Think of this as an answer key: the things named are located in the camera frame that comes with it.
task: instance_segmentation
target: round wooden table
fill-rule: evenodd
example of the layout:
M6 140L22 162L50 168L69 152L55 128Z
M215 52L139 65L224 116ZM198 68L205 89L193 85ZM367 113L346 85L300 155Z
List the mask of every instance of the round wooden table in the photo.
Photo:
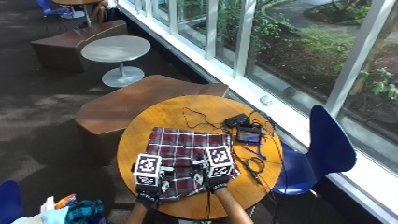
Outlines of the round wooden table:
M137 195L135 181L130 172L131 164L137 161L139 153L145 152L147 138L154 127L177 128L183 130L191 130L189 126L195 126L199 123L205 123L205 117L198 113L190 112L183 108L189 108L202 113L210 123L222 123L224 119L236 114L248 115L252 109L242 103L230 99L210 96L210 95L187 95L181 96L158 104L150 106L129 123L117 152L117 163L123 183ZM272 127L256 113L252 113L250 120L256 119L260 123L266 123L266 129L271 133ZM220 129L215 129L210 125L202 124L194 128L194 131L203 133L223 133ZM234 152L244 160L254 157L255 154L240 147L240 143L234 139ZM260 146L260 152L267 157L264 161L264 171L259 174L262 177L262 185L266 190L256 184L250 174L246 172L242 164L235 160L240 175L235 180L227 183L227 189L231 192L236 202L243 209L247 209L258 203L258 201L266 196L267 191L272 188L280 172L280 143L278 136L271 137L266 134L264 144ZM226 213L218 202L218 199L211 195L211 209L210 219L226 217ZM178 201L162 203L158 210L171 217L190 220L202 220L205 216L205 210L207 205L206 193L182 198Z

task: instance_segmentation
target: brown bench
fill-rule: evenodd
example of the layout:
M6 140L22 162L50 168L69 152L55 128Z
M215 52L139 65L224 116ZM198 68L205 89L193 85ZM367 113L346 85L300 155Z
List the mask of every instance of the brown bench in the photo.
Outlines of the brown bench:
M81 55L82 47L91 41L114 35L126 35L122 20L69 30L59 35L31 41L30 45L45 68L83 72L87 60Z
M149 106L182 95L223 96L226 91L223 84L197 84L153 75L87 102L75 124L98 164L110 163L129 122Z

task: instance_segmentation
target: floor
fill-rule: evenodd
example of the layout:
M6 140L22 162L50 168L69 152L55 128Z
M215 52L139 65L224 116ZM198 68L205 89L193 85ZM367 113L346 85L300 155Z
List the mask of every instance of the floor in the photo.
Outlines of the floor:
M0 1L0 8L0 182L18 182L27 217L38 213L47 196L58 200L75 193L78 200L101 199L109 221L123 223L134 197L115 162L95 165L74 127L81 106L115 90L103 85L101 76L117 65L91 63L86 72L75 74L45 69L29 44L46 37L39 8L33 1L12 0ZM54 19L47 18L50 35L63 31ZM67 29L74 25L66 21ZM154 49L126 65L139 67L147 76L162 74L189 81ZM275 209L276 223L348 223L324 200L314 202L310 193L275 195L279 206L271 199L272 195L256 205L255 223L272 223ZM155 223L177 222L159 215L153 219Z

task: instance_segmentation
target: window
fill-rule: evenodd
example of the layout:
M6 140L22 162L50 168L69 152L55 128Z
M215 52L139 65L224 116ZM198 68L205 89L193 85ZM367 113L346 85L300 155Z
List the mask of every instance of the window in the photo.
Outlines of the window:
M151 1L151 15L163 25L169 26L169 6L166 0Z
M255 5L244 76L308 114L312 105L326 103L370 3L356 15L338 2L262 2Z
M205 46L206 1L177 1L178 33L201 49Z
M239 8L238 0L218 1L215 58L230 67L235 58Z
M396 10L351 85L340 117L360 150L398 174L398 38Z

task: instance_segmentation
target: checkered cloth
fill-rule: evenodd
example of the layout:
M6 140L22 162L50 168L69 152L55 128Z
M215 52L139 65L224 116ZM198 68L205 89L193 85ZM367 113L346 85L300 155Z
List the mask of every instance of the checkered cloth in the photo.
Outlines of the checkered cloth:
M154 128L149 136L146 153L161 156L161 165L174 167L167 181L170 188L161 195L161 202L178 200L205 191L193 179L193 161L203 158L207 147L226 146L230 148L230 137L226 134L198 133L170 128ZM230 180L239 175L236 165L230 173Z
M79 201L69 206L65 224L86 224L103 211L102 201Z

